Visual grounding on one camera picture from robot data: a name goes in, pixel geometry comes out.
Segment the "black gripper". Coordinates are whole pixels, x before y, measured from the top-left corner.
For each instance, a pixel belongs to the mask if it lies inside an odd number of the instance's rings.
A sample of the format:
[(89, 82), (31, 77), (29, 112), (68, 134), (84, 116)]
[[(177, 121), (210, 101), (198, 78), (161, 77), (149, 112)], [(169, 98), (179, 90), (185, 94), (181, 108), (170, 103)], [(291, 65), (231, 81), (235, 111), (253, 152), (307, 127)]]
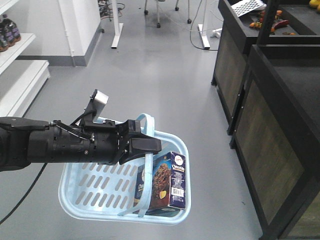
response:
[(112, 120), (104, 123), (84, 121), (82, 132), (90, 136), (85, 144), (87, 151), (82, 162), (103, 165), (123, 165), (146, 154), (157, 154), (162, 150), (161, 141), (142, 133), (141, 122), (129, 119), (116, 124)]

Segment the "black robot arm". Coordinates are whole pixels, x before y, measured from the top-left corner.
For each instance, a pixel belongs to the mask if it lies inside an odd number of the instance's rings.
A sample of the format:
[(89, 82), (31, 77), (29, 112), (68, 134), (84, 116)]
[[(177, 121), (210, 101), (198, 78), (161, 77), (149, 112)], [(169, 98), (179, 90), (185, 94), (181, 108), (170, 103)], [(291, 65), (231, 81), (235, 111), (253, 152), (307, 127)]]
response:
[(2, 172), (21, 170), (32, 163), (123, 165), (161, 149), (161, 141), (143, 134), (138, 120), (66, 125), (59, 120), (0, 119)]

